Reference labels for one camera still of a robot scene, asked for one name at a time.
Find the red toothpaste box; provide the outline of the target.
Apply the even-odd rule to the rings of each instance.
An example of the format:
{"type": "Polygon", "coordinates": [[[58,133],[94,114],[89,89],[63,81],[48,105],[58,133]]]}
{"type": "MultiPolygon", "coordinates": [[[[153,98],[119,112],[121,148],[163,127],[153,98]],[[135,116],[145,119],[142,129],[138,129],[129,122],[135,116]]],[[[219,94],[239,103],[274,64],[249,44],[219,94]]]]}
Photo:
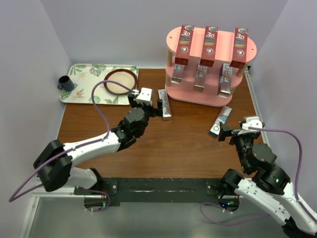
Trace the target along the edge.
{"type": "Polygon", "coordinates": [[[175,64],[188,64],[194,28],[194,25],[182,25],[175,54],[175,64]]]}
{"type": "Polygon", "coordinates": [[[233,52],[230,67],[242,69],[247,58],[248,29],[235,28],[233,52]]]}
{"type": "Polygon", "coordinates": [[[212,67],[215,62],[218,28],[206,26],[199,65],[212,67]]]}

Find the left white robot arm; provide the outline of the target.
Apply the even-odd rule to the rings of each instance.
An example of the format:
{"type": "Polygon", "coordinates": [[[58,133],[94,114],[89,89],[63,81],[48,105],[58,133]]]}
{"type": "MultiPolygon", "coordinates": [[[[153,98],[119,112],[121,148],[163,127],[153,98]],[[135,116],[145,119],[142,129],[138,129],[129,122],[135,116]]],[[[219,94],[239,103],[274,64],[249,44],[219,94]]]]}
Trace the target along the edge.
{"type": "Polygon", "coordinates": [[[115,153],[133,145],[141,137],[151,117],[162,117],[163,102],[157,100],[154,108],[128,96],[131,110],[118,126],[102,135],[79,142],[51,141],[33,163],[45,191],[52,192],[65,185],[83,187],[91,194],[103,188],[100,175],[94,169],[79,169],[77,165],[106,153],[115,153]]]}

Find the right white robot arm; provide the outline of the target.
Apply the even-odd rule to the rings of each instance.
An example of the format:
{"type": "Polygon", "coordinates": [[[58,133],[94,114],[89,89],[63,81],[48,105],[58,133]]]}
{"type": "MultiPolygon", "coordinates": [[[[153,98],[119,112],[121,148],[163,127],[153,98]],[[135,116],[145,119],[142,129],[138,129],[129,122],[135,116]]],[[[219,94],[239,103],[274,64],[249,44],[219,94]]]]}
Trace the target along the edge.
{"type": "Polygon", "coordinates": [[[317,236],[317,214],[298,194],[298,181],[276,164],[277,156],[269,145],[254,144],[262,131],[268,132],[259,117],[246,117],[240,127],[230,129],[219,125],[218,140],[230,138],[245,178],[234,169],[228,169],[220,180],[222,194],[233,193],[248,199],[266,211],[290,238],[315,238],[317,236]]]}

